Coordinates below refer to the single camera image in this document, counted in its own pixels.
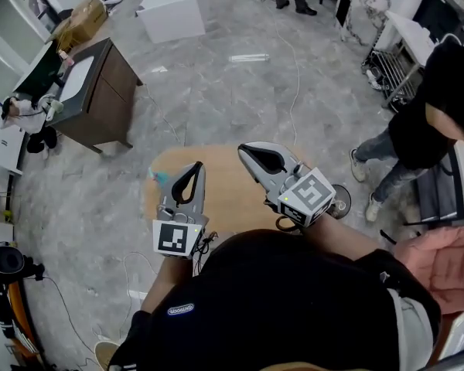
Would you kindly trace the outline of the oval wooden table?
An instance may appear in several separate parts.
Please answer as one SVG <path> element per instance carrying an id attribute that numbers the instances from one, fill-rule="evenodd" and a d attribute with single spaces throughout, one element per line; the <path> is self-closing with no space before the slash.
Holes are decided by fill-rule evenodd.
<path id="1" fill-rule="evenodd" d="M 276 228 L 278 215 L 264 204 L 265 192 L 241 163 L 235 145 L 169 148 L 150 168 L 173 176 L 197 161 L 206 169 L 203 214 L 210 219 L 206 231 L 222 234 Z"/>

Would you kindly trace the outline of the white low cabinet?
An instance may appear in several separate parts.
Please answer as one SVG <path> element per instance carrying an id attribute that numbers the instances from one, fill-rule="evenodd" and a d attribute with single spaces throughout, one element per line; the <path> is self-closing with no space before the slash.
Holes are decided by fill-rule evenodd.
<path id="1" fill-rule="evenodd" d="M 0 128 L 0 168 L 15 175 L 22 175 L 18 164 L 24 137 L 25 132 L 16 125 Z"/>

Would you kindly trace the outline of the person's black clothed body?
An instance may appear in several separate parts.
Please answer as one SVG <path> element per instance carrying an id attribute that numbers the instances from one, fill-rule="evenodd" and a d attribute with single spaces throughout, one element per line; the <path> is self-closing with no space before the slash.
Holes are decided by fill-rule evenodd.
<path id="1" fill-rule="evenodd" d="M 137 311 L 108 371 L 416 371 L 437 301 L 391 253 L 350 259 L 274 230 L 231 237 L 201 272 Z"/>

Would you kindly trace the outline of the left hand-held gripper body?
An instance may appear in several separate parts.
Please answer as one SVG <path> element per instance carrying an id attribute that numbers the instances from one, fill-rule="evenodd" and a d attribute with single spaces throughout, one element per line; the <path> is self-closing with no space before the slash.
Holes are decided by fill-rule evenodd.
<path id="1" fill-rule="evenodd" d="M 153 250 L 165 257 L 192 259 L 208 222 L 203 214 L 158 206 L 152 220 Z"/>

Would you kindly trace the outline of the cardboard box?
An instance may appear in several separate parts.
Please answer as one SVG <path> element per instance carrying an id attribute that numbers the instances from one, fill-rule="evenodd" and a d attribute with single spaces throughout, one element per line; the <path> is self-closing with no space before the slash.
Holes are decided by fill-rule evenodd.
<path id="1" fill-rule="evenodd" d="M 52 32 L 46 43 L 56 42 L 56 48 L 69 52 L 91 40 L 107 19 L 107 11 L 101 0 L 80 3 Z"/>

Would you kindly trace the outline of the white box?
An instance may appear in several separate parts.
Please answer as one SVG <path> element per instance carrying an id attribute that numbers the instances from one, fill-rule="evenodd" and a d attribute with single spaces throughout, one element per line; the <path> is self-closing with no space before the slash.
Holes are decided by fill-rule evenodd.
<path id="1" fill-rule="evenodd" d="M 142 0 L 136 10 L 152 43 L 201 36 L 210 0 Z"/>

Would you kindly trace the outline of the black round waste bin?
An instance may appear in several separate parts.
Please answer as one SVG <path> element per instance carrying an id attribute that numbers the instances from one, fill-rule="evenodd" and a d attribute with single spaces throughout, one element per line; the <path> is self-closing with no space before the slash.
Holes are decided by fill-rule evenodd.
<path id="1" fill-rule="evenodd" d="M 352 206 L 352 198 L 347 188 L 343 185 L 333 184 L 333 188 L 336 194 L 326 212 L 336 220 L 341 220 L 349 213 Z"/>

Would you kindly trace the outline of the teal spray bottle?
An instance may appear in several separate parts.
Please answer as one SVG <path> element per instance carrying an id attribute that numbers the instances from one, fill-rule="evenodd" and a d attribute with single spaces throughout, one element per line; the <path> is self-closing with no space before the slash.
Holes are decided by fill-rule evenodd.
<path id="1" fill-rule="evenodd" d="M 148 178 L 161 189 L 169 179 L 169 175 L 165 172 L 154 171 L 152 167 L 149 167 Z"/>

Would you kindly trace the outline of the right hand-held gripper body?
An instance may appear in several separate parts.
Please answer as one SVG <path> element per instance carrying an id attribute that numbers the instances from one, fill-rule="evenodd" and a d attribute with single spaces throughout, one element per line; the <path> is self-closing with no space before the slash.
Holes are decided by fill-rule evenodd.
<path id="1" fill-rule="evenodd" d="M 298 162 L 267 192 L 273 210 L 300 227 L 311 226 L 336 198 L 336 190 L 318 168 Z"/>

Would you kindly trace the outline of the grey metal chair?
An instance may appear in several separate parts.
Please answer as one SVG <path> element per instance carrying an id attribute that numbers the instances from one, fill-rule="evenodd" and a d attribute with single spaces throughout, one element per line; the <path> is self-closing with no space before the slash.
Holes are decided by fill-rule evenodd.
<path id="1" fill-rule="evenodd" d="M 464 143 L 458 142 L 434 167 L 416 180 L 420 219 L 407 226 L 430 228 L 464 222 Z"/>

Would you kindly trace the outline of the person's left forearm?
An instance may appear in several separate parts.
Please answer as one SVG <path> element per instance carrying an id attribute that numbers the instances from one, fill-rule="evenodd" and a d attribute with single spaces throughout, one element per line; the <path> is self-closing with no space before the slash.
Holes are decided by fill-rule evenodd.
<path id="1" fill-rule="evenodd" d="M 193 277 L 193 261 L 178 257 L 164 257 L 162 266 L 142 302 L 141 311 L 153 313 L 176 286 Z"/>

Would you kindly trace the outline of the dark wooden desk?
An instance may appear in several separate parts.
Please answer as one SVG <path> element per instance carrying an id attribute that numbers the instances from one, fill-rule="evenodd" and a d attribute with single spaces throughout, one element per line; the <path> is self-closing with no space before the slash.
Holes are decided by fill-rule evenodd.
<path id="1" fill-rule="evenodd" d="M 109 38 L 82 49 L 73 61 L 58 92 L 63 110 L 46 126 L 98 154 L 99 145 L 111 142 L 131 148 L 135 89 L 143 82 Z"/>

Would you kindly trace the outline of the pink jacket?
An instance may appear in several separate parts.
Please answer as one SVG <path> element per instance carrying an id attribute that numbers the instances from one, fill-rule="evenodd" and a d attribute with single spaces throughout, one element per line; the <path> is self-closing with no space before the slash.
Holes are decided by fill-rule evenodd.
<path id="1" fill-rule="evenodd" d="M 430 291 L 442 314 L 464 311 L 464 226 L 400 241 L 394 256 Z"/>

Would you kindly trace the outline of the person's right forearm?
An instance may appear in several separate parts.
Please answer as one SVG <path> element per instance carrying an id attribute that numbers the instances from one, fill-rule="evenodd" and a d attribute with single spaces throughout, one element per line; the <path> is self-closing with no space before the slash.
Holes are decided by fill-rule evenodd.
<path id="1" fill-rule="evenodd" d="M 387 252 L 379 243 L 327 213 L 311 226 L 301 229 L 302 236 L 317 250 L 359 260 L 375 251 Z"/>

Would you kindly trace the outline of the marble patterned counter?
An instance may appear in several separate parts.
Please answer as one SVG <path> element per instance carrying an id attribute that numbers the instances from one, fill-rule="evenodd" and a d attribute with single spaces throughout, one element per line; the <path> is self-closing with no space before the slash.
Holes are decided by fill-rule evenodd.
<path id="1" fill-rule="evenodd" d="M 337 0 L 335 27 L 341 40 L 370 46 L 389 8 L 390 0 Z"/>

